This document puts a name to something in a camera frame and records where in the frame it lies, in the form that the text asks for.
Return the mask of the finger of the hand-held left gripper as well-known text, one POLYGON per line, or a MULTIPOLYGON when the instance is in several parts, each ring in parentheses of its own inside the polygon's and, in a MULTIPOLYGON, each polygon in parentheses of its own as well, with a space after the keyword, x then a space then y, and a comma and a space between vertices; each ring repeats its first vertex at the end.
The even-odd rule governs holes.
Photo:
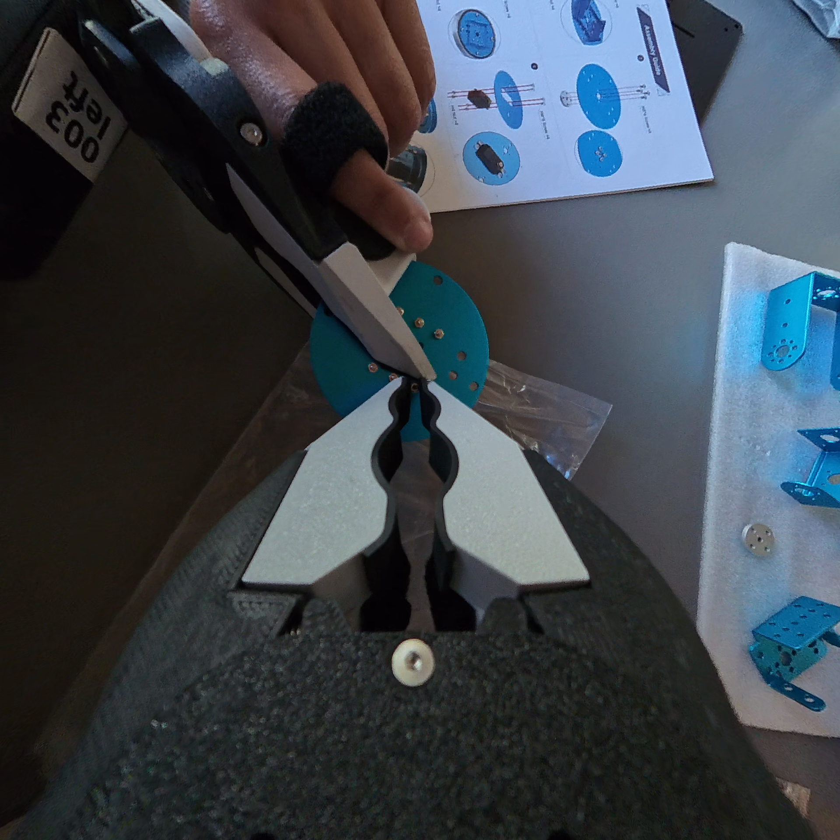
POLYGON ((231 165, 226 167, 234 194, 257 232, 302 273, 370 354, 397 371, 434 380, 425 351, 358 248, 346 242, 324 260, 313 261, 231 165))
POLYGON ((255 257, 270 278, 314 319, 322 302, 322 278, 318 268, 305 257, 289 260, 271 247, 256 247, 255 257))

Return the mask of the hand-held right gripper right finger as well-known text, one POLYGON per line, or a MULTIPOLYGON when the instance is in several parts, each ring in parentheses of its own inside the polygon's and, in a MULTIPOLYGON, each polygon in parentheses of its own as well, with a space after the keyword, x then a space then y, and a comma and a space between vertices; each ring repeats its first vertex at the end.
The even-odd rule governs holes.
POLYGON ((472 631, 495 599, 590 575, 520 447, 434 383, 421 384, 436 501, 427 593, 439 631, 472 631))

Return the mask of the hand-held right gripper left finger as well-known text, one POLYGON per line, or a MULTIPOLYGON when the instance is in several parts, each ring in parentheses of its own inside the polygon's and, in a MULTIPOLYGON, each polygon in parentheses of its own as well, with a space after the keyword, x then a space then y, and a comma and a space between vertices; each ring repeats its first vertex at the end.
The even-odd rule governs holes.
POLYGON ((410 563, 392 478, 411 384, 393 380, 298 453, 285 494, 241 577, 245 587, 360 608, 365 631, 406 629, 410 563))

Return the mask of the white assembly guide sheet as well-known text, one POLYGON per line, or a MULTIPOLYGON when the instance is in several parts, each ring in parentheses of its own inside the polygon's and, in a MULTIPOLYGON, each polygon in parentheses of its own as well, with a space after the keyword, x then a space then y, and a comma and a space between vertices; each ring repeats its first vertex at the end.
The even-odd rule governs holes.
POLYGON ((706 182, 665 2, 418 2, 437 88, 413 145, 450 212, 706 182))

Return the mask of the perforated blue U bracket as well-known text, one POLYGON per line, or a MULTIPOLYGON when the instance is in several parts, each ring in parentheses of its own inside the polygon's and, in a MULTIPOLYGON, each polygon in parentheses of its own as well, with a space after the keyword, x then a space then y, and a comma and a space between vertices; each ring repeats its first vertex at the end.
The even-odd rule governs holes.
POLYGON ((764 682, 803 708, 823 711, 825 701, 792 680, 823 658, 828 645, 839 646, 838 621, 837 605, 803 595, 754 628, 749 653, 764 682))

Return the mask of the clear plastic bag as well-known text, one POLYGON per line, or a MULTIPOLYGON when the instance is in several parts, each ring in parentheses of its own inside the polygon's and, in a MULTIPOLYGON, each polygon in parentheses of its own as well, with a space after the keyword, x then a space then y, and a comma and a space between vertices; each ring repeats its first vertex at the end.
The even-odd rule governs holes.
MULTIPOLYGON (((581 465, 609 414, 609 403, 491 361, 477 412, 537 451, 567 478, 581 465)), ((339 420, 316 383, 308 343, 217 468, 94 650, 52 722, 69 736, 94 719, 106 734, 129 734, 173 697, 231 656, 277 633, 288 606, 229 591, 233 560, 249 524, 276 484, 239 502, 295 451, 339 420)), ((432 473, 427 443, 404 444, 397 491, 400 530, 413 569, 431 549, 432 473)))

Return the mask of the white foam sheet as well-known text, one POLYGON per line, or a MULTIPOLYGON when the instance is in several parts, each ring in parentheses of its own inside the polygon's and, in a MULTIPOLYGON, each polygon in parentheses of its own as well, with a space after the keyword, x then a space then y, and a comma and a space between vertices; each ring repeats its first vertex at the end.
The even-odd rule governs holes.
POLYGON ((766 686, 749 656, 752 630, 795 596, 838 604, 838 510, 802 505, 781 488, 804 480, 819 454, 798 430, 838 425, 838 391, 829 382, 835 317, 814 308, 803 360, 767 370, 760 352, 770 291, 816 267, 736 243, 724 261, 698 631, 743 724, 836 738, 835 647, 795 681, 824 699, 821 712, 766 686), (742 530, 753 522, 772 529, 772 554, 744 547, 742 530))

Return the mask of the blue round metal plate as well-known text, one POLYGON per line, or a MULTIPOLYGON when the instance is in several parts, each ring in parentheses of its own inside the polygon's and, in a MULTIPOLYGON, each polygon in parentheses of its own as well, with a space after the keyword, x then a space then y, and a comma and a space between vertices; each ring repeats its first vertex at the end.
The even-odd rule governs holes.
MULTIPOLYGON (((414 261, 390 296, 436 371, 436 384, 468 407, 487 378, 487 331, 474 302, 449 276, 414 261)), ((352 413, 392 378, 323 304, 310 331, 311 367, 322 394, 342 416, 352 413)))

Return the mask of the small blue angled bracket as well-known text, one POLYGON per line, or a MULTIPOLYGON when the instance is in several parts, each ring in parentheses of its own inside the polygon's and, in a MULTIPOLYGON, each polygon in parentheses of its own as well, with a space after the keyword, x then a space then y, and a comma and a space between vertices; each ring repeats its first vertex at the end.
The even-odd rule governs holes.
POLYGON ((839 427, 799 429, 822 453, 806 482, 785 481, 780 487, 803 505, 839 508, 839 427))

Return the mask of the person's left hand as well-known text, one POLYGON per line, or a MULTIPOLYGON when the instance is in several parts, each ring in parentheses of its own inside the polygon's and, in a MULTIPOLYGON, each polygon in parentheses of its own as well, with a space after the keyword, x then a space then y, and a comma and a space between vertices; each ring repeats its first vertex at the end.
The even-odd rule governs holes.
POLYGON ((425 205, 384 169, 436 87, 414 1, 193 1, 190 22, 255 101, 302 183, 401 250, 430 245, 425 205))

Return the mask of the black flat panel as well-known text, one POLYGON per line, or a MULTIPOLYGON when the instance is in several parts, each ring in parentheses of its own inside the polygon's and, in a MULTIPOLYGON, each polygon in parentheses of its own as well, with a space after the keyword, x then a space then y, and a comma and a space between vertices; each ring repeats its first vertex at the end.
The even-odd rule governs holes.
POLYGON ((706 1, 666 4, 692 105, 702 123, 736 52, 742 27, 706 1))

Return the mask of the tall blue U bracket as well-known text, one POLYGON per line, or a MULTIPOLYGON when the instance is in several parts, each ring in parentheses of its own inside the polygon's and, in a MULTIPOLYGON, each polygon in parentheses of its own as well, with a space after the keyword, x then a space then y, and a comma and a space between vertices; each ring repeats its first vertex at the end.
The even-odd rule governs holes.
POLYGON ((786 370, 803 356, 812 306, 839 313, 839 279, 813 271, 771 290, 761 356, 768 370, 786 370))

